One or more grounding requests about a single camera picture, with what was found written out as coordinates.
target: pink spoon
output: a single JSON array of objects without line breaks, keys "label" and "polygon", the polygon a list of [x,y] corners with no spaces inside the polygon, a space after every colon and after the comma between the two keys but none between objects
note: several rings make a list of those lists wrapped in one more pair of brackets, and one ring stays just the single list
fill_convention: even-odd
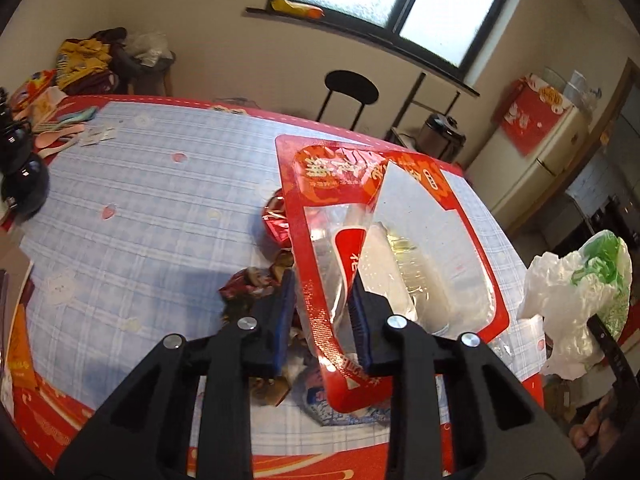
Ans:
[{"label": "pink spoon", "polygon": [[74,124],[61,130],[42,132],[36,137],[36,148],[46,148],[56,142],[60,137],[81,134],[82,132],[84,132],[84,124]]}]

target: green and white plastic bag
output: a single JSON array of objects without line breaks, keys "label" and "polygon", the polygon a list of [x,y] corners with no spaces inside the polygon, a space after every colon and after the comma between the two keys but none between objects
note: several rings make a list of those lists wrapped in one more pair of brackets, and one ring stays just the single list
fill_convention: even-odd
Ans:
[{"label": "green and white plastic bag", "polygon": [[564,258],[536,256],[525,276],[518,318],[544,318],[553,351],[542,373],[573,380],[599,362],[603,354],[587,320],[598,314],[617,340],[626,323],[630,288],[631,258],[624,240],[611,231],[593,235]]}]

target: silver screw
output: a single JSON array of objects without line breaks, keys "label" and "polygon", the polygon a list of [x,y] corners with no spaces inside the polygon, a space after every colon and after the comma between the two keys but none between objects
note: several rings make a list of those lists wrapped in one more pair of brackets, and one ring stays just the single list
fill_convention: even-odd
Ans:
[{"label": "silver screw", "polygon": [[253,330],[258,326],[258,322],[255,317],[246,316],[238,319],[238,328],[241,330]]},{"label": "silver screw", "polygon": [[406,326],[406,318],[404,316],[389,316],[386,318],[386,324],[391,328],[404,328]]},{"label": "silver screw", "polygon": [[162,344],[169,350],[175,350],[182,345],[182,338],[177,334],[169,334],[162,340]]},{"label": "silver screw", "polygon": [[462,335],[462,343],[466,346],[471,346],[472,348],[478,346],[480,344],[480,338],[474,334],[473,332],[467,332]]}]

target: yellow clothing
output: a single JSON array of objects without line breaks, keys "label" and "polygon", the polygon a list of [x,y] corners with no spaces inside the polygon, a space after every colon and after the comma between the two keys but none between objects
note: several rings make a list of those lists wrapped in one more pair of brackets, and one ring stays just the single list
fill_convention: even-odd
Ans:
[{"label": "yellow clothing", "polygon": [[111,45],[98,40],[65,41],[58,51],[56,83],[61,90],[83,77],[107,70]]}]

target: tablecloth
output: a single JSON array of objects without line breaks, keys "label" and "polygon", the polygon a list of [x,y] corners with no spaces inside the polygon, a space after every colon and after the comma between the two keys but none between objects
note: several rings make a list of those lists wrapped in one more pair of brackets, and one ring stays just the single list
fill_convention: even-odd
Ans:
[{"label": "tablecloth", "polygon": [[[34,261],[27,316],[34,368],[91,409],[167,333],[215,332],[218,288],[243,267],[268,265],[259,213],[280,185],[274,138],[344,140],[169,105],[110,103],[92,124],[107,123],[116,139],[75,146],[52,163],[49,198],[25,224],[21,245]],[[514,322],[526,269],[468,183],[444,175],[494,269],[511,315],[510,367],[524,381],[545,359],[542,323]],[[448,420],[446,406],[441,412]],[[387,440],[377,424],[322,428],[291,398],[277,408],[252,406],[256,455],[326,456]]]}]

